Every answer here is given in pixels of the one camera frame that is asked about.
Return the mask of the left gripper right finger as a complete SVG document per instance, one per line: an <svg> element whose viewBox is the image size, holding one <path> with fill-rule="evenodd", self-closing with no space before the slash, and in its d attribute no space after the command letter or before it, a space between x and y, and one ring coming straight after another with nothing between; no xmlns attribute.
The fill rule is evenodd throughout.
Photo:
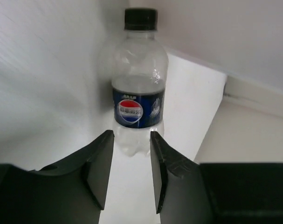
<svg viewBox="0 0 283 224"><path fill-rule="evenodd" d="M201 163L150 134L163 224L283 224L283 163Z"/></svg>

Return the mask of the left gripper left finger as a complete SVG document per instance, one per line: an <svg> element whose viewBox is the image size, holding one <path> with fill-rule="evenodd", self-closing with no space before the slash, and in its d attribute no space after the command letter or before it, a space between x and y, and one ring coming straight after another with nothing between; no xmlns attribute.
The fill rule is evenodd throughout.
<svg viewBox="0 0 283 224"><path fill-rule="evenodd" d="M114 134L39 171L0 164L0 224L97 224L104 209Z"/></svg>

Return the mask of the black label plastic bottle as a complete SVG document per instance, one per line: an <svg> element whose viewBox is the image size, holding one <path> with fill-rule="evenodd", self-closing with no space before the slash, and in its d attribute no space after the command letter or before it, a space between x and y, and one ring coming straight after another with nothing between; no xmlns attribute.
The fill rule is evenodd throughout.
<svg viewBox="0 0 283 224"><path fill-rule="evenodd" d="M164 134L169 59L155 39L157 25L156 9L125 9L126 37L113 52L113 131L117 146L129 157L137 153L149 154L152 131Z"/></svg>

